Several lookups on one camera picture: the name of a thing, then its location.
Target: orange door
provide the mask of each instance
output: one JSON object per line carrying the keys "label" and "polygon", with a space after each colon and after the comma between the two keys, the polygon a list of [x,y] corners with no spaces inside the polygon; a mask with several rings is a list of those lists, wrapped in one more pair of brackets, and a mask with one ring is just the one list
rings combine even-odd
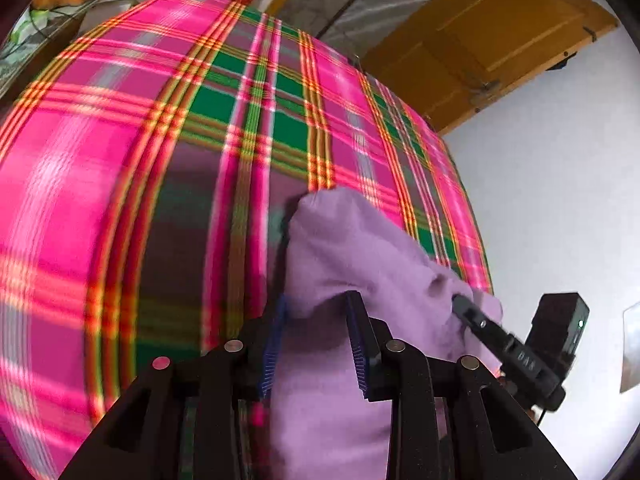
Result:
{"label": "orange door", "polygon": [[431,0],[362,65],[444,135],[617,25],[591,0]]}

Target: purple cloth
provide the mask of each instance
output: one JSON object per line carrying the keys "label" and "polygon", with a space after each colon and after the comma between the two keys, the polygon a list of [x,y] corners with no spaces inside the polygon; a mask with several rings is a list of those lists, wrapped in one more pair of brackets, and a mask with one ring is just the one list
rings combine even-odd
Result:
{"label": "purple cloth", "polygon": [[424,354],[495,357],[451,313],[455,294],[502,319],[500,303],[432,262],[404,231],[349,189],[305,196],[289,224],[290,319],[271,394],[271,463],[278,480],[382,480],[391,403],[358,389],[344,312],[330,298],[361,293],[370,316]]}

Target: cable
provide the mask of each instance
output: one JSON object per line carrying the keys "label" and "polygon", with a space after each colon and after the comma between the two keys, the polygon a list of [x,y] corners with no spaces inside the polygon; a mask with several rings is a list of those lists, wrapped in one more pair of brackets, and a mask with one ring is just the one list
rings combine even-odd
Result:
{"label": "cable", "polygon": [[545,413],[546,413],[546,408],[544,410],[542,410],[542,414],[540,415],[540,418],[536,422],[536,426],[537,427],[540,427],[540,422],[542,422],[542,418],[545,416]]}
{"label": "cable", "polygon": [[24,41],[22,43],[14,45],[14,47],[9,52],[7,52],[6,54],[2,54],[2,56],[0,56],[0,61],[8,58],[11,54],[13,54],[16,50],[18,50],[23,45],[24,45]]}
{"label": "cable", "polygon": [[29,15],[29,21],[31,22],[31,25],[33,25],[33,28],[35,28],[41,36],[43,36],[44,38],[46,38],[47,40],[50,40],[50,36],[48,36],[47,34],[45,34],[37,25],[36,22],[33,21],[33,16],[31,15],[31,11],[33,9],[31,8],[31,6],[29,6],[28,12],[27,14]]}
{"label": "cable", "polygon": [[56,14],[62,14],[62,16],[68,17],[70,20],[79,20],[80,17],[77,14],[68,14],[67,12],[62,12],[61,10],[51,9],[49,12],[55,12]]}

